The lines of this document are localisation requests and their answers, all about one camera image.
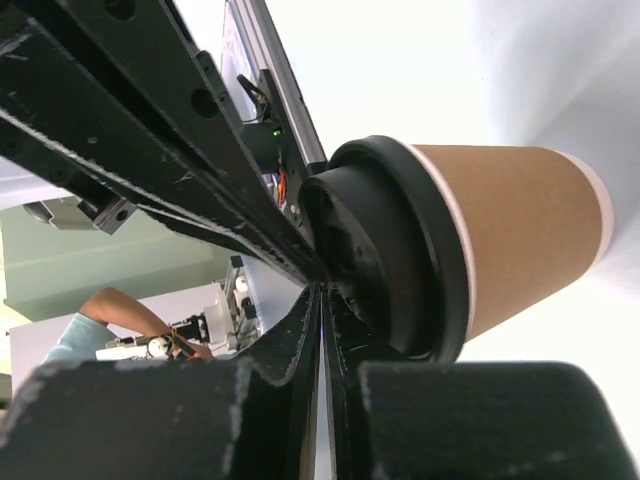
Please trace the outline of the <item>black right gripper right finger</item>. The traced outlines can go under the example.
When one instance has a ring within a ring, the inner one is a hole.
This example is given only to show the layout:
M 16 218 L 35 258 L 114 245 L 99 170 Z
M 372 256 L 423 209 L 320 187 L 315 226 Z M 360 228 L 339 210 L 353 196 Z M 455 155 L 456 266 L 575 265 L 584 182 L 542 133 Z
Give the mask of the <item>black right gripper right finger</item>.
M 557 362 L 402 359 L 340 295 L 322 298 L 337 479 L 634 479 L 595 383 Z

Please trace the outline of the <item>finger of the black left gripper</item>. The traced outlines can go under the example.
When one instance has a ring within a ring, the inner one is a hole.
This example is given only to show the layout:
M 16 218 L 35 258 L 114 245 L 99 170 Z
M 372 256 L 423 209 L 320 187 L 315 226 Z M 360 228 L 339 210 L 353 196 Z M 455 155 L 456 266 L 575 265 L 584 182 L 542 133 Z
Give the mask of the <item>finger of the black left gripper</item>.
M 231 3 L 224 80 L 171 1 L 13 1 L 9 158 L 85 200 L 272 265 L 314 265 L 298 193 L 320 142 L 266 4 Z
M 240 130 L 180 40 L 164 74 L 145 38 L 121 26 L 1 28 L 1 152 L 82 199 L 113 194 L 172 231 L 248 253 L 291 279 L 319 261 L 278 211 Z

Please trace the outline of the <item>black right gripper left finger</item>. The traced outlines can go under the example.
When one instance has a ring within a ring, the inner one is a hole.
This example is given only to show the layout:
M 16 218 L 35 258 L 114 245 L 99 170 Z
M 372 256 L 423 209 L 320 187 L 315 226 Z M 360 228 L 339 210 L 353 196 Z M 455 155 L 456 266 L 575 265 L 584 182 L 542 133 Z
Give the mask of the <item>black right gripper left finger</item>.
M 310 479 L 320 288 L 228 360 L 59 362 L 1 427 L 5 479 Z

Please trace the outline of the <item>black plastic cup lid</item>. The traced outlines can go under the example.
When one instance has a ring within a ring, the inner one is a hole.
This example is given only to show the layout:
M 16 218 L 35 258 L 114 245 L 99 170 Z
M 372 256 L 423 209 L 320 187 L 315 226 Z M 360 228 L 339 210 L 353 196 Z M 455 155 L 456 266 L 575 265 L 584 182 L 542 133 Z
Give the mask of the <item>black plastic cup lid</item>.
M 309 177 L 299 206 L 313 246 L 354 313 L 409 359 L 455 361 L 476 307 L 460 206 L 414 146 L 372 135 Z

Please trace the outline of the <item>brown paper coffee cup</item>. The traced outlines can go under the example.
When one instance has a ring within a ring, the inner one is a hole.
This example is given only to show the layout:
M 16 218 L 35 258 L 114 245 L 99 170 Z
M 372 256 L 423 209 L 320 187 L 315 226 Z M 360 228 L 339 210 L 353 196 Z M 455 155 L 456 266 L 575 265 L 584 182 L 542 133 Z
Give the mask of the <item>brown paper coffee cup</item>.
M 586 162 L 540 147 L 413 145 L 454 220 L 473 339 L 575 282 L 613 234 L 609 191 Z

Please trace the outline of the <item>person forearm in background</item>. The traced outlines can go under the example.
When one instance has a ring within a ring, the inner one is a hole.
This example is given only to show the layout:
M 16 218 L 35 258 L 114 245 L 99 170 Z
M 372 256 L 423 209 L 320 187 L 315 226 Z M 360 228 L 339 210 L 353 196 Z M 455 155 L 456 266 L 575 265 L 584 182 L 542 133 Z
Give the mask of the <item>person forearm in background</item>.
M 110 325 L 147 337 L 171 333 L 170 327 L 144 304 L 116 288 L 107 287 L 94 293 L 72 316 L 41 364 L 95 361 L 96 352 L 116 338 Z

